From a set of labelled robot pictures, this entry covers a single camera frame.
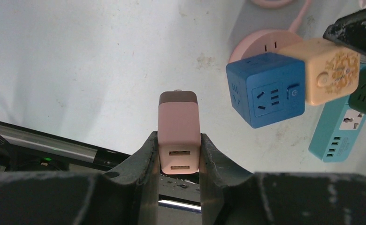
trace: dirt stain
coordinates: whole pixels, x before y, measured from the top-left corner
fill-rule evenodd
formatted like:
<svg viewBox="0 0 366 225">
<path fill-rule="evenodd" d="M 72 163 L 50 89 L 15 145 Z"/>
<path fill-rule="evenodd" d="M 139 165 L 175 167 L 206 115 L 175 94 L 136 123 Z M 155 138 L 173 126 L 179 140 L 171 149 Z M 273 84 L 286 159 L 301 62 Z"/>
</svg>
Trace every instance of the dirt stain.
<svg viewBox="0 0 366 225">
<path fill-rule="evenodd" d="M 183 9 L 182 9 L 182 6 L 179 5 L 179 14 L 181 17 L 185 17 L 187 16 L 187 14 L 184 13 Z"/>
<path fill-rule="evenodd" d="M 310 27 L 315 22 L 314 16 L 310 15 L 307 17 L 307 25 Z"/>
<path fill-rule="evenodd" d="M 214 65 L 215 57 L 206 57 L 203 53 L 197 58 L 197 69 L 209 68 Z"/>
<path fill-rule="evenodd" d="M 306 140 L 308 140 L 309 139 L 309 137 L 300 137 L 300 138 L 298 138 L 297 140 L 295 140 L 292 144 L 291 144 L 291 147 L 294 147 L 294 146 L 296 146 L 297 144 L 299 144 L 299 143 L 301 143 L 301 142 L 303 142 L 303 141 L 306 141 Z"/>
<path fill-rule="evenodd" d="M 183 188 L 183 189 L 187 189 L 187 188 L 189 188 L 190 186 L 188 186 L 188 185 L 185 185 L 185 184 L 179 184 L 179 185 L 177 185 L 178 187 L 181 187 L 181 188 Z"/>
</svg>

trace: power button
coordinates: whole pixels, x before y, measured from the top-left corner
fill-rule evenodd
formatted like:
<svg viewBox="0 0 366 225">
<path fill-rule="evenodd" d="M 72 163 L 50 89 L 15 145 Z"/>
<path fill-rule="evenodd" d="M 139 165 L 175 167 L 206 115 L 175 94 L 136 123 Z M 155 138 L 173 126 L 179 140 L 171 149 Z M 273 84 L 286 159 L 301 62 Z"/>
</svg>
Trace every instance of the power button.
<svg viewBox="0 0 366 225">
<path fill-rule="evenodd" d="M 320 88 L 327 87 L 329 85 L 329 75 L 327 72 L 322 72 L 317 76 L 317 86 Z"/>
<path fill-rule="evenodd" d="M 299 96 L 299 84 L 291 85 L 287 88 L 287 99 L 296 99 Z"/>
</svg>

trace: blue power strip cube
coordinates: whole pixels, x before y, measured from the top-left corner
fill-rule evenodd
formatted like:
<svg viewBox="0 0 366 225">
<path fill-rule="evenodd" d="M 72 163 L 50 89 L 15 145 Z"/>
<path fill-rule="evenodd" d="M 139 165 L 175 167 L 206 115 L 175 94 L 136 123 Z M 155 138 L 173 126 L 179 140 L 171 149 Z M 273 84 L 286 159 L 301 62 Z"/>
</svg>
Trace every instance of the blue power strip cube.
<svg viewBox="0 0 366 225">
<path fill-rule="evenodd" d="M 231 103 L 252 128 L 305 112 L 305 63 L 264 53 L 226 66 Z"/>
</svg>

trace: pink round power socket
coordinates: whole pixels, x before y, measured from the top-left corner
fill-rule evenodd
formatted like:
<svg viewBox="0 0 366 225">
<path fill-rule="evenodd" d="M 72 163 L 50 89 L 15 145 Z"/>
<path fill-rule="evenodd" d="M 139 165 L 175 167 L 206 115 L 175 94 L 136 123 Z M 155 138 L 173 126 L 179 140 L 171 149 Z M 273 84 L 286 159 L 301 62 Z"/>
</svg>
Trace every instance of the pink round power socket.
<svg viewBox="0 0 366 225">
<path fill-rule="evenodd" d="M 288 30 L 259 30 L 246 36 L 237 45 L 229 63 L 262 53 L 277 53 L 284 47 L 302 41 L 303 38 Z"/>
</svg>

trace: pink cable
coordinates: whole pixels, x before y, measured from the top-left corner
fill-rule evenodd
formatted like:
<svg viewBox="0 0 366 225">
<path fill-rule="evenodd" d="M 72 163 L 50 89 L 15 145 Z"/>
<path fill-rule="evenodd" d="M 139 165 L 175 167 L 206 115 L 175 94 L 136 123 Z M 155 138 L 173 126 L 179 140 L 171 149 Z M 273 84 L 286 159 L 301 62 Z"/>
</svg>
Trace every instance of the pink cable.
<svg viewBox="0 0 366 225">
<path fill-rule="evenodd" d="M 262 8 L 281 8 L 283 6 L 288 5 L 293 0 L 252 0 L 252 2 Z M 295 20 L 292 22 L 289 31 L 296 33 L 296 31 L 299 29 L 300 24 L 302 23 L 303 16 L 305 16 L 307 10 L 310 7 L 312 0 L 306 0 L 305 4 L 303 5 L 302 9 L 300 10 L 299 14 L 295 18 Z"/>
</svg>

